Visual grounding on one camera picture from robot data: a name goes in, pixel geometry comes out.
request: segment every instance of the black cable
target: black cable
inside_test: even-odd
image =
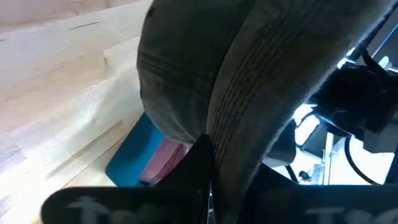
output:
[[[300,127],[300,126],[304,123],[304,121],[307,120],[307,118],[311,117],[312,115],[315,115],[315,112],[314,112],[314,111],[311,111],[311,112],[307,113],[307,114],[300,120],[299,124],[296,125],[296,128]]]
[[[286,169],[287,169],[287,172],[288,172],[289,175],[290,175],[290,179],[292,179],[292,181],[294,181],[294,182],[296,182],[296,183],[299,183],[299,180],[297,180],[297,177],[296,177],[296,175],[294,174],[294,171],[293,171],[292,167],[291,167],[290,165],[287,165],[287,166],[285,166],[285,167],[286,167]]]
[[[351,142],[351,136],[347,137],[346,140],[344,141],[344,152],[346,154],[346,158],[347,158],[349,165],[353,168],[355,173],[357,173],[360,177],[362,177],[362,179],[364,179],[366,182],[368,182],[369,184],[373,184],[373,185],[379,185],[379,183],[373,181],[372,179],[367,177],[365,174],[363,174],[360,171],[360,169],[355,165],[353,158],[351,157],[351,153],[349,151],[349,143],[350,142]]]

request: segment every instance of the cap brim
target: cap brim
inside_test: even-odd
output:
[[[235,222],[263,156],[394,1],[257,1],[218,72],[207,119],[215,206]]]

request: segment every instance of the light wood surface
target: light wood surface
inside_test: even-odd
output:
[[[89,12],[122,6],[138,0],[2,0],[0,33]]]
[[[0,223],[37,222],[65,186],[111,184],[104,167],[143,113],[135,63],[149,6],[0,34]]]

